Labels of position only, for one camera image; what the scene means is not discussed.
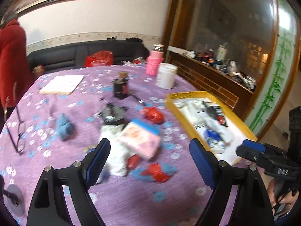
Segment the cream white cloth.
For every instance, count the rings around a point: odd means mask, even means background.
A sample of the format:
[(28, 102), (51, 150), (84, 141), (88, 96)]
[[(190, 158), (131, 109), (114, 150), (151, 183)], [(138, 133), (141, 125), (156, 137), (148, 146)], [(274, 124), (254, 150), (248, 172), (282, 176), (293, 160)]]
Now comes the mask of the cream white cloth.
[(99, 141), (107, 139), (110, 142), (110, 154), (104, 168), (98, 177), (97, 184), (103, 183), (112, 176), (126, 176), (128, 159), (132, 156), (130, 149), (119, 140), (125, 125), (104, 125), (100, 130)]

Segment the red blue sock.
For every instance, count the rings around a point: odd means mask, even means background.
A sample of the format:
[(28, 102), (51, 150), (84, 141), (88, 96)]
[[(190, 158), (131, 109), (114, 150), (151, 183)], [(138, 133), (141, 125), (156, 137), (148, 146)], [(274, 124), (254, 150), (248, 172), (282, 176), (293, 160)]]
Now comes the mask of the red blue sock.
[(169, 164), (154, 163), (148, 165), (147, 167), (134, 169), (130, 173), (130, 176), (143, 182), (164, 183), (168, 181), (177, 172), (177, 170), (178, 169), (175, 166)]

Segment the pink tissue pack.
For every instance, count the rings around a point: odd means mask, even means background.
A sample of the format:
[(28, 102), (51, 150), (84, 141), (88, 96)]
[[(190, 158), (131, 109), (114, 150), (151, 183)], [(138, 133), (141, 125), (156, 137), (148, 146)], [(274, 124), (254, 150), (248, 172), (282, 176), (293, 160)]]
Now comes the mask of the pink tissue pack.
[(145, 160), (151, 160), (160, 144), (160, 131), (139, 120), (132, 119), (121, 131), (119, 141)]

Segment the bamboo print glass panel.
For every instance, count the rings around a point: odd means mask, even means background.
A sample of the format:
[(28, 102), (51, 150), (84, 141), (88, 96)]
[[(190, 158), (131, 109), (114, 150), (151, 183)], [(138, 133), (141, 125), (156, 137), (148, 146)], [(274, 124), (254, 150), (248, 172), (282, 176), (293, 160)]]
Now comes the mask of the bamboo print glass panel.
[(254, 109), (245, 120), (249, 129), (258, 135), (273, 114), (284, 92), (293, 65), (296, 43), (296, 18), (287, 0), (278, 2), (278, 36), (275, 54)]

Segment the black snack packet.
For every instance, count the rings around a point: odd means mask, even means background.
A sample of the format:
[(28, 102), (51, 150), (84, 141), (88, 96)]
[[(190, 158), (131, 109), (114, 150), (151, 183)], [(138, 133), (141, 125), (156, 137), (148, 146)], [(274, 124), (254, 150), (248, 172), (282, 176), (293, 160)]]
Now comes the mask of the black snack packet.
[(206, 111), (210, 117), (217, 120), (224, 127), (228, 127), (226, 117), (220, 105), (216, 103), (204, 102), (204, 106), (206, 107)]

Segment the red packet under cloth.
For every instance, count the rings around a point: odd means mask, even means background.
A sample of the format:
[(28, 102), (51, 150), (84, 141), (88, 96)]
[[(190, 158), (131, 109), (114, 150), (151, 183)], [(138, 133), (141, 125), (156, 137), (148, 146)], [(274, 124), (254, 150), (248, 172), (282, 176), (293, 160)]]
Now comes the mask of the red packet under cloth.
[(128, 158), (128, 170), (134, 170), (140, 162), (140, 157), (138, 155), (133, 155)]

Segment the purple floral tablecloth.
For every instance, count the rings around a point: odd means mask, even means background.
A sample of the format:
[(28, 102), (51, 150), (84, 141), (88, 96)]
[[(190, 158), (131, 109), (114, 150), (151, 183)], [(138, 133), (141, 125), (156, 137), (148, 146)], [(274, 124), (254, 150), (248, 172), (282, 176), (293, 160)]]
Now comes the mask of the purple floral tablecloth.
[[(128, 72), (128, 97), (114, 97), (113, 81), (121, 71)], [(210, 195), (189, 153), (185, 130), (165, 106), (168, 90), (156, 86), (141, 66), (110, 66), (61, 71), (60, 75), (84, 75), (70, 95), (40, 95), (39, 90), (55, 77), (40, 77), (18, 104), (25, 122), (22, 137), (25, 149), (15, 152), (7, 130), (1, 132), (1, 175), (5, 185), (17, 185), (30, 204), (43, 169), (64, 168), (82, 160), (97, 145), (102, 121), (95, 117), (108, 102), (127, 107), (129, 119), (141, 119), (142, 106), (130, 95), (143, 99), (148, 106), (161, 110), (165, 122), (158, 126), (162, 143), (157, 163), (175, 166), (177, 172), (165, 183), (148, 183), (131, 176), (110, 176), (91, 187), (89, 194), (106, 225), (194, 225)], [(61, 141), (56, 120), (64, 113), (74, 124), (74, 133)]]

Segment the white plastic sachet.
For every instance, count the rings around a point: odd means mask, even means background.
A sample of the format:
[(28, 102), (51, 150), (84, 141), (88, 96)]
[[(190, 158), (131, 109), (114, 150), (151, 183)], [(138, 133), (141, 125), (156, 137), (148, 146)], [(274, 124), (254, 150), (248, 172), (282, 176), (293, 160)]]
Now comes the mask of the white plastic sachet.
[(195, 129), (206, 125), (193, 101), (177, 102), (175, 105)]

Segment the white green leaf tissue pack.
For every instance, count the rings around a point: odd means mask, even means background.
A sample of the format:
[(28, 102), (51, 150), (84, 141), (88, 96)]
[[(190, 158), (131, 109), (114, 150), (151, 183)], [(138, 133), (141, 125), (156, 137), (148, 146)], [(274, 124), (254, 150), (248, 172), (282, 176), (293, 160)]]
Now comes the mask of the white green leaf tissue pack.
[(210, 103), (207, 100), (202, 98), (194, 99), (191, 101), (193, 108), (196, 110), (197, 113), (205, 112), (207, 110), (207, 105)]

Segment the black small gadget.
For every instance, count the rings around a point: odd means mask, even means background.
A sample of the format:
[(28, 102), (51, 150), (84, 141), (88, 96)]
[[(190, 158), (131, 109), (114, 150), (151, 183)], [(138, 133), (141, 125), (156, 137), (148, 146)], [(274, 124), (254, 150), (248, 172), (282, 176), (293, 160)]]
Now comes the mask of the black small gadget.
[(125, 123), (127, 107), (119, 107), (113, 103), (107, 103), (98, 114), (106, 125), (120, 125)]

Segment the white green tumbler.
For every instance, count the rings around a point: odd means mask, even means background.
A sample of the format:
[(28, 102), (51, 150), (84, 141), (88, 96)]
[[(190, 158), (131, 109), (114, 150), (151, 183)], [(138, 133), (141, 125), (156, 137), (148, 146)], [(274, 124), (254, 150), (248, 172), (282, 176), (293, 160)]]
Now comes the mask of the white green tumbler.
[(219, 61), (224, 61), (227, 55), (227, 42), (224, 43), (223, 45), (220, 45), (217, 53), (216, 53), (216, 59)]

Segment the white flat box on cabinet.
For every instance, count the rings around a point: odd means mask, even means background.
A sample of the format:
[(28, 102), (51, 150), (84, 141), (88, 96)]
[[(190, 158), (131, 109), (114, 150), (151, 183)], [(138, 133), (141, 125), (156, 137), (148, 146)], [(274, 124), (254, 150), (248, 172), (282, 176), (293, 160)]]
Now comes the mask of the white flat box on cabinet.
[(173, 46), (168, 46), (167, 50), (179, 55), (184, 55), (188, 58), (194, 58), (195, 54), (193, 52), (190, 52), (188, 50), (182, 49), (182, 48), (178, 48), (178, 47), (173, 47)]

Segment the black leather sofa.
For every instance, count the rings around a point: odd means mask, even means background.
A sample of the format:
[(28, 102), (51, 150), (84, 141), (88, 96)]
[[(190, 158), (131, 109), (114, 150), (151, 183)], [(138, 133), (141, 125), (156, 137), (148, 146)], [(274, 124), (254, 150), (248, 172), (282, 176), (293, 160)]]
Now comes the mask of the black leather sofa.
[(133, 61), (140, 57), (146, 59), (150, 55), (149, 50), (140, 39), (135, 41), (107, 39), (71, 43), (33, 51), (27, 56), (27, 61), (31, 70), (41, 65), (45, 73), (53, 73), (83, 68), (86, 58), (101, 50), (109, 50), (113, 53), (114, 65), (122, 65), (122, 61)]

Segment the red plastic bag on sofa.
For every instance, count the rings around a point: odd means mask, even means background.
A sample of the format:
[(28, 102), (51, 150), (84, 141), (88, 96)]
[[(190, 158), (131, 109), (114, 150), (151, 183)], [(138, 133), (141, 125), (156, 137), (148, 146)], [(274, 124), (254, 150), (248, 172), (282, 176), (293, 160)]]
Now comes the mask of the red plastic bag on sofa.
[(91, 67), (90, 63), (95, 60), (105, 60), (105, 66), (112, 65), (114, 62), (113, 53), (109, 50), (101, 50), (93, 55), (87, 56), (84, 67)]

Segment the pink thermos bottle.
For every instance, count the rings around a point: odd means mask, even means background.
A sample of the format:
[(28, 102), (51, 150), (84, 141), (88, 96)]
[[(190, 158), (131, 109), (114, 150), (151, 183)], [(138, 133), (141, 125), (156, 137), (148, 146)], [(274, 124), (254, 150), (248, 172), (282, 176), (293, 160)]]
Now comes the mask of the pink thermos bottle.
[(150, 55), (146, 59), (146, 74), (149, 76), (156, 76), (159, 65), (163, 62), (164, 45), (154, 44), (153, 49), (150, 51)]

